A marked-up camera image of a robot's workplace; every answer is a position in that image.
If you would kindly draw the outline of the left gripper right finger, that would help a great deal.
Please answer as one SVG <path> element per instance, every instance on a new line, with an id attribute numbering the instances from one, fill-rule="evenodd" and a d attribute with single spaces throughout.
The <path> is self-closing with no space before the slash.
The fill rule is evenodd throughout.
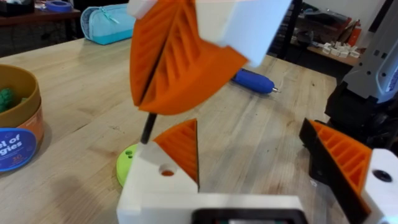
<path id="1" fill-rule="evenodd" d="M 397 156 L 371 149 L 318 121 L 299 137 L 350 223 L 397 224 Z"/>

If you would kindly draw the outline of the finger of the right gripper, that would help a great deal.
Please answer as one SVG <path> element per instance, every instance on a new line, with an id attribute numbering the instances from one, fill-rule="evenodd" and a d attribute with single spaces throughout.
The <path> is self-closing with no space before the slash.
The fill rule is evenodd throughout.
<path id="1" fill-rule="evenodd" d="M 161 0 L 130 0 L 127 12 L 134 23 L 130 51 L 130 86 L 132 99 L 139 105 L 147 82 L 161 55 L 178 3 Z"/>
<path id="2" fill-rule="evenodd" d="M 243 66 L 261 64 L 287 12 L 287 0 L 178 3 L 161 55 L 138 108 L 188 111 L 214 95 Z"/>

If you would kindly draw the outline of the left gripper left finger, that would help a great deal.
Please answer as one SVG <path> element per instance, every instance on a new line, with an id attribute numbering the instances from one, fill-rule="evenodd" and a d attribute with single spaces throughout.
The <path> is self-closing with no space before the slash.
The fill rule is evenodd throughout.
<path id="1" fill-rule="evenodd" d="M 136 144 L 116 209 L 119 223 L 190 223 L 183 201 L 198 193 L 197 120 Z"/>

